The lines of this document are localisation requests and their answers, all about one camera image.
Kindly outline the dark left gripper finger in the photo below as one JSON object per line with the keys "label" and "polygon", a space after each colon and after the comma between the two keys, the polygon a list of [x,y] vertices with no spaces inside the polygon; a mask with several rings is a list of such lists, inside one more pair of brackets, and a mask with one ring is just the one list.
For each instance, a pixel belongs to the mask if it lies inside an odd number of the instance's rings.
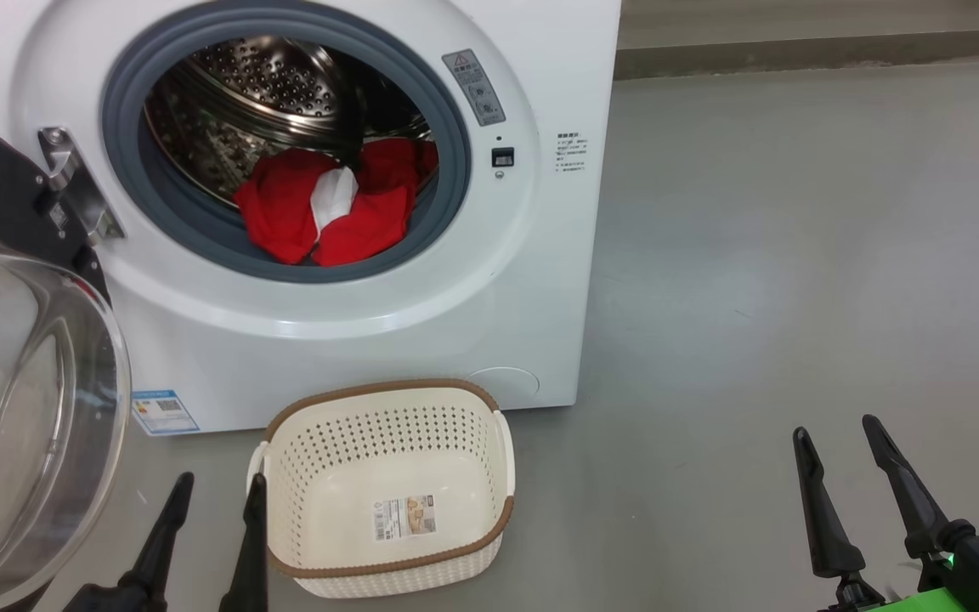
{"label": "dark left gripper finger", "polygon": [[195,477],[181,473],[133,567],[113,587],[82,586],[62,612],[167,612],[166,587],[180,528],[186,522]]}
{"label": "dark left gripper finger", "polygon": [[245,532],[237,565],[218,612],[269,612],[267,516],[267,479],[256,473],[242,512]]}

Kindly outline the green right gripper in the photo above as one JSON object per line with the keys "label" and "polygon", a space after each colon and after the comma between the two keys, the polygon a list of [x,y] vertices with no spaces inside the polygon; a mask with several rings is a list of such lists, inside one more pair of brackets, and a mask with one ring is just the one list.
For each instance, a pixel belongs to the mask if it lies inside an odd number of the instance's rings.
{"label": "green right gripper", "polygon": [[[865,415],[862,424],[875,465],[886,474],[892,488],[906,530],[904,546],[909,557],[943,553],[939,535],[949,524],[947,515],[908,458],[897,448],[881,420],[874,415]],[[806,428],[794,430],[793,448],[812,573],[827,580],[840,577],[835,603],[817,612],[966,612],[945,589],[918,592],[912,597],[889,601],[870,587],[858,573],[865,570],[865,558],[848,540],[833,507],[823,481],[826,473],[823,463]]]}

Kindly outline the black round glass washer door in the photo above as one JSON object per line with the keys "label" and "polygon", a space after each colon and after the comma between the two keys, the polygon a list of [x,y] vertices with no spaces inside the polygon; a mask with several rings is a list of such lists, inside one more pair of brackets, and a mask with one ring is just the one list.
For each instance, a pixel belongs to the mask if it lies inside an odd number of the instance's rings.
{"label": "black round glass washer door", "polygon": [[28,612],[104,503],[131,387],[104,269],[0,137],[0,612]]}

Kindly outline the red and white garment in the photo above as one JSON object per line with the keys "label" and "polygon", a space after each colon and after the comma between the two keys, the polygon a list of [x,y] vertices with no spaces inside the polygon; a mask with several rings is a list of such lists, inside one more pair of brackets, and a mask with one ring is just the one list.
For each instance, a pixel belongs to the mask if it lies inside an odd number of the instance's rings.
{"label": "red and white garment", "polygon": [[249,240],[287,266],[374,257],[405,238],[420,187],[439,166],[425,140],[376,139],[353,166],[309,150],[265,156],[235,191]]}

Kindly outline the printed product label sticker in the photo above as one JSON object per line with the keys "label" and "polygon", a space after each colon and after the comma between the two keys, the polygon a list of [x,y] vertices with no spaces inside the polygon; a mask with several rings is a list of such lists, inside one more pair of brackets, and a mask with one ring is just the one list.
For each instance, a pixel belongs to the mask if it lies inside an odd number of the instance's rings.
{"label": "printed product label sticker", "polygon": [[433,495],[395,497],[371,505],[374,541],[396,541],[435,534],[436,499]]}

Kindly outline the cream laundry basket brown rim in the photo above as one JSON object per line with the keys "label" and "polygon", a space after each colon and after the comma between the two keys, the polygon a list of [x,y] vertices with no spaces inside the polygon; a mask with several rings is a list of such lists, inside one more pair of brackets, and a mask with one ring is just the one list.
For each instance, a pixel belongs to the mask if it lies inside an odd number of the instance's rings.
{"label": "cream laundry basket brown rim", "polygon": [[[489,567],[512,518],[516,461],[484,388],[423,379],[296,400],[267,427],[248,478],[267,479],[267,559],[325,599],[405,595]],[[371,505],[433,495],[435,534],[376,542]]]}

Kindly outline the white washing machine body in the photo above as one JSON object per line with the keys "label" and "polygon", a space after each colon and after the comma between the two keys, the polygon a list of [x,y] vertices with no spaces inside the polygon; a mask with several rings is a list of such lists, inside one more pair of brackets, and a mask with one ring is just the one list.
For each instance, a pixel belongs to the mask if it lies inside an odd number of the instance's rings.
{"label": "white washing machine body", "polygon": [[[149,27],[217,0],[0,0],[0,137],[48,166],[63,127],[126,236],[94,248],[133,390],[173,390],[205,433],[260,428],[293,400],[514,367],[539,406],[576,398],[622,0],[303,0],[380,27],[442,81],[467,129],[454,220],[411,260],[356,281],[240,274],[180,246],[121,186],[102,105]],[[442,57],[471,49],[504,123],[480,127]],[[490,152],[514,147],[514,167]]]}

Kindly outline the metal door hinge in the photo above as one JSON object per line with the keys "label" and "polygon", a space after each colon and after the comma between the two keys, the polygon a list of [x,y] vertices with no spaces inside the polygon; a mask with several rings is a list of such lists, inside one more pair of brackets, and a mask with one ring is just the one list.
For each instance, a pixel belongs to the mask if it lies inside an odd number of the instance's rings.
{"label": "metal door hinge", "polygon": [[92,247],[126,234],[89,172],[81,151],[64,127],[39,129],[38,140],[50,174],[51,189],[78,216]]}

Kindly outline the grey rubber door gasket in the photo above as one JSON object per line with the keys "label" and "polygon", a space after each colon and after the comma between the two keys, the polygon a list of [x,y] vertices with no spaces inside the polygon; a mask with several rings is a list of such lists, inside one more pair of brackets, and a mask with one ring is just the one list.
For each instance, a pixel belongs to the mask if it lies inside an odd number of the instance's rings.
{"label": "grey rubber door gasket", "polygon": [[[420,187],[412,231],[364,263],[327,271],[286,266],[250,244],[241,210],[226,207],[187,181],[160,150],[144,119],[147,94],[178,60],[240,37],[309,40],[374,67],[423,113],[444,150],[443,169]],[[471,178],[471,146],[460,109],[415,51],[360,17],[303,0],[217,0],[160,20],[120,54],[106,81],[102,128],[106,155],[121,186],[159,229],[218,266],[269,281],[325,284],[385,274],[432,246],[455,219]]]}

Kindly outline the perforated steel washer drum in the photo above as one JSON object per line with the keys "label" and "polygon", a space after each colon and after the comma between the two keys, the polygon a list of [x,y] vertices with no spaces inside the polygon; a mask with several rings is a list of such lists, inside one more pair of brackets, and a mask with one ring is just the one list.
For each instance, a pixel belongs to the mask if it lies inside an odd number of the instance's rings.
{"label": "perforated steel washer drum", "polygon": [[280,36],[222,40],[179,59],[149,90],[144,119],[175,169],[226,207],[265,156],[309,150],[354,164],[374,140],[433,140],[383,73]]}

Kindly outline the blue energy label sticker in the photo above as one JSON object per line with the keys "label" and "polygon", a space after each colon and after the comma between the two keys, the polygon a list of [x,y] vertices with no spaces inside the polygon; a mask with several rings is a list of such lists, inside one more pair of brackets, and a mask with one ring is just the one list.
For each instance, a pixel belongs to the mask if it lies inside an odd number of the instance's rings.
{"label": "blue energy label sticker", "polygon": [[132,392],[132,414],[148,435],[197,434],[201,428],[182,400],[171,390]]}

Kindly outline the round white filter cover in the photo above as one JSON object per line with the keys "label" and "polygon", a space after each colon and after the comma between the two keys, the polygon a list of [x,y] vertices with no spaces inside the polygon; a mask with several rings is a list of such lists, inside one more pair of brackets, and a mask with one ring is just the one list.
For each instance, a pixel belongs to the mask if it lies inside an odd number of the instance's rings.
{"label": "round white filter cover", "polygon": [[503,411],[539,406],[540,380],[524,369],[498,365],[470,373],[466,380],[484,388]]}

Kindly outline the grey warning sticker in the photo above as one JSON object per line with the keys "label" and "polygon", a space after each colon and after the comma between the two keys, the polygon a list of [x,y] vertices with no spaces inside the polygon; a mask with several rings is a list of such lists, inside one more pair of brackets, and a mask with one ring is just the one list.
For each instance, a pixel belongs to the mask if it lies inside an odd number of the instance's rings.
{"label": "grey warning sticker", "polygon": [[444,54],[442,61],[462,90],[480,127],[492,127],[506,121],[500,97],[471,49]]}

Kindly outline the grey wall skirting strip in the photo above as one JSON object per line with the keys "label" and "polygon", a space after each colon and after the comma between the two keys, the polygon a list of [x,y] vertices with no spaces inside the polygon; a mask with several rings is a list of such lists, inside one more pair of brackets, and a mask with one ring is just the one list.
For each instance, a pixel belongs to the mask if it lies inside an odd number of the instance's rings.
{"label": "grey wall skirting strip", "polygon": [[979,61],[979,30],[621,49],[616,82]]}

